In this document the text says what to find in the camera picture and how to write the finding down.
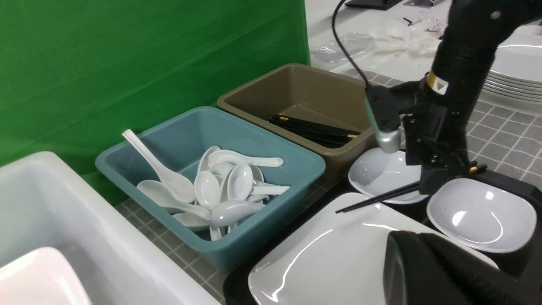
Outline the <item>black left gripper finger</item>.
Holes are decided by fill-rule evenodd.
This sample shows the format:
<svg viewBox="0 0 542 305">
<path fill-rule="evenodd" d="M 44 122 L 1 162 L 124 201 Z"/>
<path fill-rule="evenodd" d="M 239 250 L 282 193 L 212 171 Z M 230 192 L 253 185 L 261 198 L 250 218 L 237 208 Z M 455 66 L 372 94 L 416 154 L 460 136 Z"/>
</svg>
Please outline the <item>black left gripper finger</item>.
<svg viewBox="0 0 542 305">
<path fill-rule="evenodd" d="M 432 233 L 387 235 L 383 268 L 387 305 L 540 305 L 526 286 Z"/>
</svg>

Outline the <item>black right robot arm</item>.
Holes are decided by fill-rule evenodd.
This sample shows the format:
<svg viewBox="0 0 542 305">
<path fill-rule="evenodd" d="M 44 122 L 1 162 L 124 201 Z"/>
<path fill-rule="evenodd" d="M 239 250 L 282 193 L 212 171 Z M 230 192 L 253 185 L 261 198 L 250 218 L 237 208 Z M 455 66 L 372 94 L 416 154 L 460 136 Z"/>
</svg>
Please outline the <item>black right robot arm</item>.
<svg viewBox="0 0 542 305">
<path fill-rule="evenodd" d="M 453 0 L 428 75 L 392 88 L 404 116 L 407 164 L 421 166 L 421 194 L 468 174 L 466 126 L 496 50 L 540 17 L 540 0 Z"/>
</svg>

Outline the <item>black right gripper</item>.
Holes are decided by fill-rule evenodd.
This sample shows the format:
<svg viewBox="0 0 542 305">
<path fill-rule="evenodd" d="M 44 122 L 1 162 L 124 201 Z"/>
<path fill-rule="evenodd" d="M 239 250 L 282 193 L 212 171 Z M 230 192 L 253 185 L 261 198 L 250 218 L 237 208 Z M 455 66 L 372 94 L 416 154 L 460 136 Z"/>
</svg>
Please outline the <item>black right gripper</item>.
<svg viewBox="0 0 542 305">
<path fill-rule="evenodd" d="M 401 84 L 401 114 L 408 165 L 420 165 L 418 191 L 433 195 L 453 178 L 476 172 L 468 156 L 466 125 L 479 97 L 478 85 L 459 85 L 441 95 L 425 80 Z"/>
</svg>

